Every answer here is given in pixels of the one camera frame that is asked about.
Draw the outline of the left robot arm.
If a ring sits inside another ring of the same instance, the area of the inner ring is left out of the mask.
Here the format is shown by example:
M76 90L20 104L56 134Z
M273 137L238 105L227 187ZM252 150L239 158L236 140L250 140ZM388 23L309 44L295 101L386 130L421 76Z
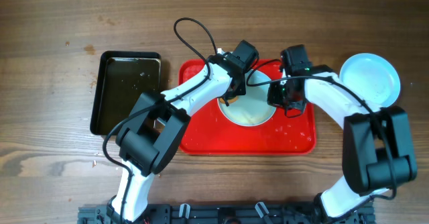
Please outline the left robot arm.
M117 195L108 207L114 223L133 223L145 212L156 174L176 154L191 117L217 98L245 94L245 73L258 55L226 52L209 56L199 73L174 89L143 93L129 117L110 132L119 146L123 168Z

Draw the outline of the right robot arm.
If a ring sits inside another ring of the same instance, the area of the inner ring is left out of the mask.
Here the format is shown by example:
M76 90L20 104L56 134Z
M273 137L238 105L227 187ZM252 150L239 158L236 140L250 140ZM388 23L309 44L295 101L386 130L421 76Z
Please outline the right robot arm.
M410 124L401 107L369 102L332 71L306 68L268 84L269 103L285 110L312 103L343 130L343 176L303 214L312 223L360 217L365 205L394 200L398 188L416 178Z

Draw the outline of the green orange sponge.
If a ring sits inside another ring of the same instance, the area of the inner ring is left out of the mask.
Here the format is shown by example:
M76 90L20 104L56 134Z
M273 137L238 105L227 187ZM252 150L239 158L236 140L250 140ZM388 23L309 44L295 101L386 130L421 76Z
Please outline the green orange sponge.
M220 101L220 103L222 103L222 104L225 104L225 103L233 103L233 102L235 102L237 99L238 99L239 97L238 96L235 96L235 97L232 97L232 98L224 98L224 97L221 97L221 98L219 98L219 101Z

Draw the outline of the white plate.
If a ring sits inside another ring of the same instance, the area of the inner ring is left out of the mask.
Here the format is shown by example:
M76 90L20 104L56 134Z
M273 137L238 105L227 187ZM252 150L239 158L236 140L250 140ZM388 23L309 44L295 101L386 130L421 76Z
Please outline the white plate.
M276 108L267 103L269 85L246 87L246 94L238 96L229 106L218 100L221 113L232 123L243 126L258 126L273 116Z
M393 105L401 91L396 69L376 54L360 53L351 56L342 65L339 78L365 100L383 107Z

